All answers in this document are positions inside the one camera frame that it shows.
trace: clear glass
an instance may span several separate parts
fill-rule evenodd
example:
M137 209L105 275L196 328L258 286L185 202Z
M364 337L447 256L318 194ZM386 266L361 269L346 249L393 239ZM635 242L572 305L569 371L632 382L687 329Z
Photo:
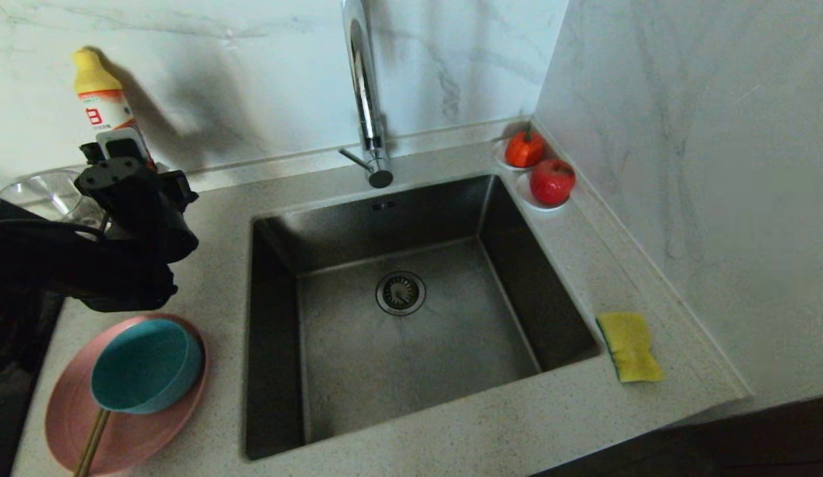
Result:
M82 195L73 181L79 173L67 169L38 172L0 190L0 199L47 220L99 228L105 212Z

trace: faucet spout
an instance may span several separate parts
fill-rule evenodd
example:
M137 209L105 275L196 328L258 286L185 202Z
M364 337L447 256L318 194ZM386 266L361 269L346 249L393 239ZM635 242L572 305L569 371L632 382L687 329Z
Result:
M360 159L342 149L350 160L367 171L367 180L373 187L388 187L394 181L384 145L381 112L376 91L376 76L370 51L370 33L367 28L364 5L361 0L342 0L344 33L347 56L359 115L359 141L365 158Z

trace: sink drain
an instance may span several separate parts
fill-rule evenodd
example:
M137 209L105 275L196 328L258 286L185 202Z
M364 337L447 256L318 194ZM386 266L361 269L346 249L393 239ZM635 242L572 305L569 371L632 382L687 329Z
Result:
M414 313L423 305L426 287L420 277L411 272L394 272L379 280L376 301L386 312L403 317Z

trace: countertop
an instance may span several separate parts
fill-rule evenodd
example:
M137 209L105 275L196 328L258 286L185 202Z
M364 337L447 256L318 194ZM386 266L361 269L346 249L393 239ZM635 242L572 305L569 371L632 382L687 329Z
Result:
M121 475L529 475L748 395L685 303L579 176L562 209L538 212L520 203L521 212L599 343L597 313L645 315L665 381L618 383L602 345L600 356L583 362L248 461L243 422L251 221L488 173L500 175L514 193L517 173L497 166L491 143L483 142L395 159L396 181L384 190L369 188L361 170L350 166L200 194L186 214L199 248L172 266L179 292L161 311L188 318L205 336L211 359L205 395L168 447ZM49 395L82 345L136 314L103 314L67 301L14 475L69 474L54 462L43 434Z

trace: apple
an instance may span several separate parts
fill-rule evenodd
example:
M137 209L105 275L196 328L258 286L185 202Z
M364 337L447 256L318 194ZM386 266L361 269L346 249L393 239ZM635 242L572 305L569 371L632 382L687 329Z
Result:
M538 202L562 205L576 184L573 167L561 159L542 160L529 176L529 190Z
M544 156L544 138L526 130L512 136L506 146L506 163L513 167L532 167Z

